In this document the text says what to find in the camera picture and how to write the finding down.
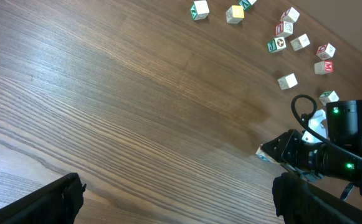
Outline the blue bottom tower block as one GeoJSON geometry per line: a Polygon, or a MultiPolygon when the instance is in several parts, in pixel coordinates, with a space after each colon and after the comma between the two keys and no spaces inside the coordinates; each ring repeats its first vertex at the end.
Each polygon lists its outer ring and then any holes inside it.
{"type": "Polygon", "coordinates": [[[273,164],[277,163],[273,158],[271,158],[268,154],[266,154],[263,150],[261,150],[261,146],[259,146],[255,155],[260,159],[262,159],[263,161],[271,162],[273,164]]]}

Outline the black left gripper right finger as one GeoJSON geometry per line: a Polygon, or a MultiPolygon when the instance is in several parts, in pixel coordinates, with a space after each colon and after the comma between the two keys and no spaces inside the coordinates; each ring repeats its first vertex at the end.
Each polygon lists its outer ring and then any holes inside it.
{"type": "Polygon", "coordinates": [[[272,195],[287,224],[362,224],[362,210],[288,172],[274,179],[272,195]]]}

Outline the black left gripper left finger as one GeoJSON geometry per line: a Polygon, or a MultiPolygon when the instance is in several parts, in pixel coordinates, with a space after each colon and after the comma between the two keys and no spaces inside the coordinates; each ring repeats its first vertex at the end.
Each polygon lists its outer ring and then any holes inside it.
{"type": "Polygon", "coordinates": [[[86,185],[69,173],[0,209],[0,224],[73,224],[83,206],[86,185]]]}

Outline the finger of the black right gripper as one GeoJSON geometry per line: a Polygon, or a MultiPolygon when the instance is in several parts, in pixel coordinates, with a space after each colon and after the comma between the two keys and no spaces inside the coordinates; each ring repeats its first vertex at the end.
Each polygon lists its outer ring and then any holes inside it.
{"type": "Polygon", "coordinates": [[[286,163],[286,153],[288,147],[288,132],[281,134],[279,137],[264,143],[260,150],[264,153],[266,160],[281,164],[286,163]]]}

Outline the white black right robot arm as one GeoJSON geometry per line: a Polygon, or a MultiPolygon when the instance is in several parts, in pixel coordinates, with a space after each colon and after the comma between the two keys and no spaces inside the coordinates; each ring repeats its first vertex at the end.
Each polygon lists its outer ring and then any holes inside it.
{"type": "Polygon", "coordinates": [[[265,161],[280,164],[309,182],[325,176],[347,181],[341,195],[345,200],[353,187],[362,195],[362,100],[336,101],[326,110],[303,114],[313,130],[290,129],[260,145],[256,154],[265,161]]]}

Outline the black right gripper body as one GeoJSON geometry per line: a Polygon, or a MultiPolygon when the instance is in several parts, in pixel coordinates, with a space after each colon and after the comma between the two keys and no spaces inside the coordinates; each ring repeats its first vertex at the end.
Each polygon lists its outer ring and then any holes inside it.
{"type": "Polygon", "coordinates": [[[281,164],[285,169],[308,182],[316,182],[324,178],[316,162],[317,154],[323,148],[322,142],[305,142],[300,132],[290,129],[286,132],[282,144],[285,149],[281,155],[281,164]]]}

